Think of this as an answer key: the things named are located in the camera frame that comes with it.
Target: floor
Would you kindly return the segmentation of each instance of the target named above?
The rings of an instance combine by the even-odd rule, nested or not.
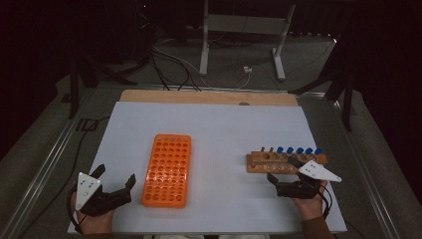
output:
[[[276,37],[256,35],[236,36],[236,40],[224,34],[216,35],[210,47],[209,71],[206,77],[197,74],[202,43],[200,39],[189,39],[180,43],[161,36],[154,44],[155,64],[169,89],[195,90],[192,82],[203,91],[259,91],[285,92],[294,90],[315,80],[326,58],[335,45],[330,38],[320,36],[288,37],[282,51],[282,61],[287,73],[284,81],[276,78],[272,63],[271,49],[278,43]],[[169,62],[165,55],[183,60],[192,79],[183,83],[188,75],[184,68]],[[108,65],[118,71],[133,66]],[[251,67],[252,73],[244,72]],[[19,223],[15,235],[20,238],[79,238],[67,233],[69,218],[65,210],[66,194],[75,183],[77,171],[89,171],[91,163],[106,129],[106,122],[84,136],[76,130],[79,119],[101,119],[112,112],[113,103],[118,101],[125,89],[164,88],[156,70],[151,64],[141,71],[128,76],[137,82],[136,87],[123,86],[105,76],[99,75],[101,82],[96,89],[81,87],[82,108],[75,120],[68,120],[70,106],[61,103],[61,98],[69,92],[69,77],[58,82],[58,97],[50,103],[42,115],[21,137],[16,145],[0,162],[0,179],[7,183],[0,185],[0,228],[2,232],[13,218],[20,200],[37,171],[45,161],[55,158],[50,164],[54,168],[47,175],[46,183],[34,191],[38,200],[26,204],[28,210]],[[337,199],[348,231],[336,235],[338,239],[354,238],[422,238],[422,209],[406,184],[395,163],[388,145],[376,123],[367,111],[358,92],[354,92],[351,113],[352,132],[338,130],[337,121],[325,116],[333,114],[324,99],[317,104],[313,98],[320,98],[329,83],[312,90],[309,98],[299,100],[310,126],[314,128],[316,143],[322,145],[334,161],[332,168],[341,171],[344,181],[334,185]],[[63,135],[65,129],[69,134]],[[74,159],[77,159],[75,171]],[[52,200],[62,187],[64,190]],[[40,217],[37,214],[47,208]],[[117,235],[116,238],[138,238],[133,235]],[[272,238],[302,238],[302,235],[272,235]]]

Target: hand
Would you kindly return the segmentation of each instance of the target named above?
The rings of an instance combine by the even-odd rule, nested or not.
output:
[[[320,185],[323,186],[319,189],[323,193],[327,185],[327,181],[321,181]],[[317,194],[312,199],[297,199],[292,198],[295,205],[298,207],[303,220],[310,220],[317,217],[322,217],[322,198]]]
[[[77,201],[77,192],[72,194],[72,205]],[[84,235],[88,234],[101,234],[101,233],[111,233],[112,231],[112,216],[114,210],[107,212],[101,216],[88,216],[84,213],[77,211],[78,221],[80,222],[80,227]]]

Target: white table surface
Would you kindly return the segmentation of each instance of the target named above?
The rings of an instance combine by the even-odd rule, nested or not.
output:
[[[154,137],[188,134],[192,154],[186,207],[140,203]],[[123,188],[134,173],[132,202],[114,214],[115,233],[283,234],[301,231],[290,198],[278,197],[264,173],[248,173],[246,154],[261,147],[316,148],[300,107],[116,103],[92,170],[105,165],[104,192]],[[294,175],[277,175],[294,181]],[[332,188],[331,231],[346,231]]]

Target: metal stand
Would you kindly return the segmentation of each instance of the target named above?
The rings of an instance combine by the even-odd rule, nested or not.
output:
[[[289,32],[292,16],[296,7],[295,4],[290,5],[289,12],[285,19],[279,19],[209,14],[208,0],[204,1],[204,33],[201,64],[199,67],[199,74],[201,76],[206,76],[208,69],[208,31],[220,31],[280,35],[280,43],[277,48],[273,49],[272,54],[276,66],[277,78],[279,80],[284,80],[286,78],[280,55]]]
[[[323,77],[319,77],[315,81],[299,88],[296,90],[288,91],[289,94],[301,95],[309,90],[332,81],[331,86],[325,93],[325,98],[328,101],[337,101],[341,93],[344,91],[344,102],[342,108],[341,119],[347,130],[351,131],[350,127],[350,110],[351,110],[351,98],[353,92],[353,82],[354,82],[354,73],[355,68],[353,62],[349,63],[346,67],[334,71],[332,73],[326,74]]]

